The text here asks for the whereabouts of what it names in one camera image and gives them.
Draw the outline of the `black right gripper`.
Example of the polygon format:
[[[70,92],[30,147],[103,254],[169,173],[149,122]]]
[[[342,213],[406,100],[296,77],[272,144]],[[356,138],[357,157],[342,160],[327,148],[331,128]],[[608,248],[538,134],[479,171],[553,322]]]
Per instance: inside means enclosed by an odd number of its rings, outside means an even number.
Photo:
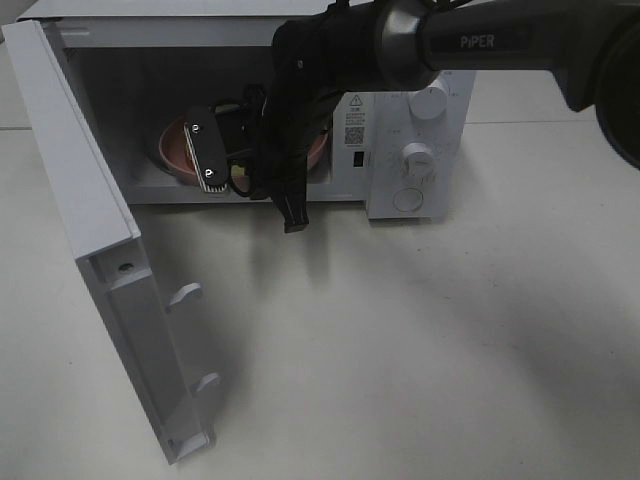
[[[265,88],[247,84],[239,100],[224,99],[212,108],[225,145],[227,163],[243,162],[251,189],[237,195],[252,200],[272,197],[286,234],[309,225],[307,156],[335,110],[335,94]]]

